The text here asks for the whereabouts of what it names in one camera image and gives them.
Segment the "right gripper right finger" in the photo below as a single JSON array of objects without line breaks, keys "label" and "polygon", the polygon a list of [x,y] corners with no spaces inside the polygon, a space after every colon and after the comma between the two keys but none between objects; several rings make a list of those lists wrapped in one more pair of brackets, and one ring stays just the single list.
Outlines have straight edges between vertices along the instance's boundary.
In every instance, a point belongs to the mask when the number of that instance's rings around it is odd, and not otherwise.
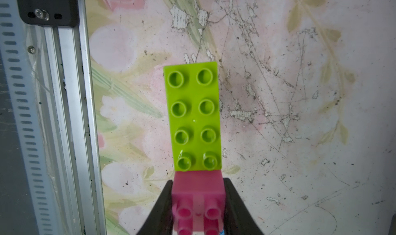
[{"label": "right gripper right finger", "polygon": [[224,231],[226,235],[264,235],[253,220],[229,178],[224,178],[226,192]]}]

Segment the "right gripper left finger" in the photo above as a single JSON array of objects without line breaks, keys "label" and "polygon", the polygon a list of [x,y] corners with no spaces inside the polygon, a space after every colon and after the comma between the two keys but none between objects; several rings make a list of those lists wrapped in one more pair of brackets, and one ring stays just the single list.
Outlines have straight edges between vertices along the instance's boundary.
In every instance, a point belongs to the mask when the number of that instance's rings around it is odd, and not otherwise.
[{"label": "right gripper left finger", "polygon": [[172,185],[172,180],[167,181],[137,235],[171,235],[173,233]]}]

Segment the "pink small lego brick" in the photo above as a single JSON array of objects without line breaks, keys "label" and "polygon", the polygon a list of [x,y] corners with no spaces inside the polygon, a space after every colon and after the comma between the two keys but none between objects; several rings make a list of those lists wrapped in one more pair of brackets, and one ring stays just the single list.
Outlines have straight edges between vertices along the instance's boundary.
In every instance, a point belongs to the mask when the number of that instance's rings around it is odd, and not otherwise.
[{"label": "pink small lego brick", "polygon": [[220,170],[176,172],[171,195],[174,230],[179,235],[223,231],[226,192]]}]

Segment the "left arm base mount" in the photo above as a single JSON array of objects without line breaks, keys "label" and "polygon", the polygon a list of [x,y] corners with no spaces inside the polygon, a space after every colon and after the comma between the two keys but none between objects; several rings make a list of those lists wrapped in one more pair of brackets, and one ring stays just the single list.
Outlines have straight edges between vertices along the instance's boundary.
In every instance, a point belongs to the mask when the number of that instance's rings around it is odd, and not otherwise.
[{"label": "left arm base mount", "polygon": [[74,28],[79,24],[77,0],[17,0],[22,21],[30,25]]}]

